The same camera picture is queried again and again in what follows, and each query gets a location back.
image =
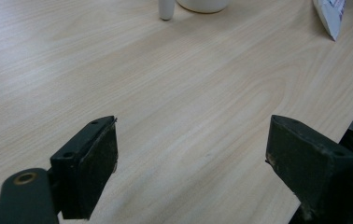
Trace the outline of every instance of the screw hole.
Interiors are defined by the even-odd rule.
[[[65,152],[63,156],[64,158],[72,158],[75,156],[75,152]]]
[[[25,173],[25,174],[19,175],[14,179],[14,184],[15,185],[28,184],[33,180],[35,180],[36,176],[37,176],[36,173]]]

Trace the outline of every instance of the wood grain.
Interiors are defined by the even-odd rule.
[[[264,162],[272,114],[334,141],[353,120],[353,1],[337,42],[311,1],[0,2],[0,186],[115,115],[120,162],[90,223],[287,223]],[[62,223],[83,223],[65,221]]]

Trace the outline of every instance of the table surface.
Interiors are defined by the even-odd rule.
[[[337,42],[310,0],[0,1],[0,186],[115,115],[119,167],[90,223],[287,223],[270,116],[339,141],[353,120],[353,1]],[[62,223],[85,221],[62,220]]]

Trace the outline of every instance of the paper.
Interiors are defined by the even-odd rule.
[[[336,40],[340,32],[346,0],[313,1],[325,29],[333,40]]]

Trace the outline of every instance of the white bottle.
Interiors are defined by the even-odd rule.
[[[171,20],[174,15],[175,0],[159,0],[160,18],[165,21]]]

